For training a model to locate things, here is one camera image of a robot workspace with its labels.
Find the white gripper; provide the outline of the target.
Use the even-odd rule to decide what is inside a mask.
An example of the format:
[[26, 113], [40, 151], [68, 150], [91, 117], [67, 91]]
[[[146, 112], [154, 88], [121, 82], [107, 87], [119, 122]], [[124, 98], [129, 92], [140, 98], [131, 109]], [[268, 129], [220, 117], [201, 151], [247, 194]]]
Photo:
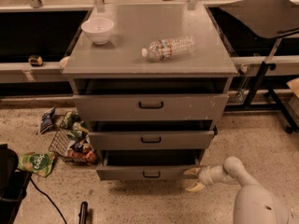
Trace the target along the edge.
[[199, 192], [208, 185], [214, 183], [211, 176], [211, 168], [204, 166], [201, 169], [199, 167], [193, 167], [184, 172], [185, 175], [199, 175], [198, 179], [200, 182], [195, 182], [191, 187], [186, 188], [188, 192]]

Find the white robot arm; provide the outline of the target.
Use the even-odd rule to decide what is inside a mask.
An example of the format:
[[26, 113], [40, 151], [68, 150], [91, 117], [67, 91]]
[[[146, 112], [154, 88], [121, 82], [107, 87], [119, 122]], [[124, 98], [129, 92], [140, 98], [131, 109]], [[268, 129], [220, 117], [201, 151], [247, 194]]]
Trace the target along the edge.
[[227, 158], [222, 165], [193, 167], [184, 174], [196, 179], [187, 188], [189, 192], [216, 183], [241, 186], [235, 196], [233, 224], [299, 224], [299, 216], [252, 177], [236, 157]]

